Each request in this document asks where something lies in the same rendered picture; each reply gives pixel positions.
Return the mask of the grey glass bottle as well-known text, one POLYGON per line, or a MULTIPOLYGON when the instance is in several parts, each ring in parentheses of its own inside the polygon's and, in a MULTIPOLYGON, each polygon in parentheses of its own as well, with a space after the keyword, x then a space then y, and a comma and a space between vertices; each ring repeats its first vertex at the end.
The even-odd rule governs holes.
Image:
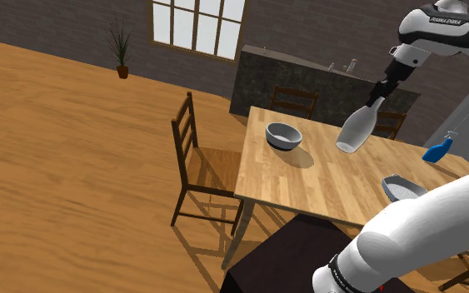
POLYGON ((336 147, 345 153, 353 153, 372 134, 377 122, 377 112, 385 100, 379 97, 371 106, 365 105, 351 114, 343 124, 336 140, 336 147))

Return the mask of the blue spray bottle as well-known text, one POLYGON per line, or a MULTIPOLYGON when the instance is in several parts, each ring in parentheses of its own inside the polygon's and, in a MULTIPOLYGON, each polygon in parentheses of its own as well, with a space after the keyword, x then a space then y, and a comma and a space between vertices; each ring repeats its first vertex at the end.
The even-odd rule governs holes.
POLYGON ((457 132, 448 131, 444 136, 445 140, 441 144, 430 147, 422 156, 422 160, 430 163, 437 163, 442 159, 451 148, 454 138, 458 136, 457 132))

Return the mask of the dark stone counter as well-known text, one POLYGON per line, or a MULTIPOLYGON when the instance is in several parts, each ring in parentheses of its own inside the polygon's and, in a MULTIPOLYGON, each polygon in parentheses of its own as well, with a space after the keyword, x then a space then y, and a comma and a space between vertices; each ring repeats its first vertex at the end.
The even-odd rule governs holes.
POLYGON ((275 86, 317 92, 311 119, 340 127, 365 105, 375 83, 280 52, 245 45, 240 53, 230 113, 269 108, 275 86))

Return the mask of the grey ribbed pan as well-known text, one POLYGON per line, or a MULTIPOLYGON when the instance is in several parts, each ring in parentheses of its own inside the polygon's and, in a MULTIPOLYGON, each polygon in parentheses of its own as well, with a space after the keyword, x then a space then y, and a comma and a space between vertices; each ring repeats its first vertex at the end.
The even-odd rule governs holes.
POLYGON ((427 189, 398 174, 384 177, 382 179, 382 189, 391 202, 417 199, 427 194, 427 189))

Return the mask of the grey bowl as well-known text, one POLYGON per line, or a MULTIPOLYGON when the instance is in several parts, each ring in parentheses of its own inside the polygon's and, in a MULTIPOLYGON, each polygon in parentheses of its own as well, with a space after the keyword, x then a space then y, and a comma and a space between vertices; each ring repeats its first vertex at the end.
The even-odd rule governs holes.
POLYGON ((281 151, 290 151, 302 142, 302 134, 286 123, 271 122, 266 126, 267 142, 281 151))

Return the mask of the wooden dining table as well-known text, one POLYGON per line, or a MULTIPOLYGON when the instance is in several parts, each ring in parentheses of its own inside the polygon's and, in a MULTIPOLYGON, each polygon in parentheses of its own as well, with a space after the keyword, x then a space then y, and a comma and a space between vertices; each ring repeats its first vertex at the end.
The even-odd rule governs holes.
POLYGON ((260 107, 251 107, 234 195, 244 201, 242 217, 222 262, 238 248, 256 204, 363 227, 389 204, 382 179, 399 174, 427 190, 469 174, 469 162, 452 154, 437 164, 422 160, 425 148, 371 136, 354 153, 336 146, 340 129, 260 107), (283 122, 302 134, 291 151, 278 151, 266 127, 283 122))

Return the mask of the dark robot stand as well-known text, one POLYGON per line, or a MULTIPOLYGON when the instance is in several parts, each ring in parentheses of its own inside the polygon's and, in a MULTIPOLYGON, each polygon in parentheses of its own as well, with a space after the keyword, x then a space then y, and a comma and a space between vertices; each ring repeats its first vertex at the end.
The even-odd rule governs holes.
POLYGON ((314 271, 350 241, 330 221, 299 214, 232 266, 219 293, 314 293, 314 271))

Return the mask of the potted plant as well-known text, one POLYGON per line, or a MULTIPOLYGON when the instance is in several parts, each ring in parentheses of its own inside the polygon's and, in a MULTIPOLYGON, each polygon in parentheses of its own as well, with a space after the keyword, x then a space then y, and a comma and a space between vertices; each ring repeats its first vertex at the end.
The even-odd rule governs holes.
POLYGON ((125 20, 125 15, 118 19, 117 15, 114 14, 108 19, 108 26, 104 28, 108 48, 111 50, 113 58, 118 62, 117 74, 121 79, 128 78, 129 67, 126 62, 132 57, 129 52, 132 32, 126 30, 125 20))

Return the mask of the wooden frame window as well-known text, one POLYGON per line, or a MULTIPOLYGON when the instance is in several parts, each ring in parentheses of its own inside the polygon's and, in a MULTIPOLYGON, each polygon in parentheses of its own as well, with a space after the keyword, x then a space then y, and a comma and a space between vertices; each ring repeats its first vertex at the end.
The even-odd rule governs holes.
POLYGON ((247 0, 147 0, 152 43, 234 63, 247 0))

